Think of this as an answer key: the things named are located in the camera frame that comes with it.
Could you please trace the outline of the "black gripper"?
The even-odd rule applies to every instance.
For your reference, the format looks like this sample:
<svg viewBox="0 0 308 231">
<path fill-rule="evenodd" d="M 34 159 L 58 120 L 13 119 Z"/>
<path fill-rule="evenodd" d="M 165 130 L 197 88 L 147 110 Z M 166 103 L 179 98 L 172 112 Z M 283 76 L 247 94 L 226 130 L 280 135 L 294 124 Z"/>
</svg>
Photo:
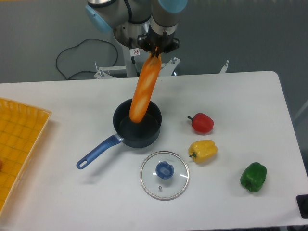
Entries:
<svg viewBox="0 0 308 231">
<path fill-rule="evenodd" d="M 157 51 L 160 54 L 169 53 L 180 46 L 180 41 L 175 38 L 175 32 L 178 24 L 171 27 L 159 25 L 155 20 L 150 20 L 149 28 L 146 34 L 140 34 L 137 37 L 137 44 L 151 55 Z"/>
</svg>

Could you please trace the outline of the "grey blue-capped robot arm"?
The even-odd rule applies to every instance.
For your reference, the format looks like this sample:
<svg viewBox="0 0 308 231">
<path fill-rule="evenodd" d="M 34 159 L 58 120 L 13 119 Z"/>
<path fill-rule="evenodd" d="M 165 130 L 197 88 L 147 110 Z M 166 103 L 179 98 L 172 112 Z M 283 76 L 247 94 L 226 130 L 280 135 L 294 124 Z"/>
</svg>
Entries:
<svg viewBox="0 0 308 231">
<path fill-rule="evenodd" d="M 175 33 L 186 0 L 89 0 L 86 13 L 101 32 L 113 31 L 122 45 L 169 53 L 180 46 Z"/>
</svg>

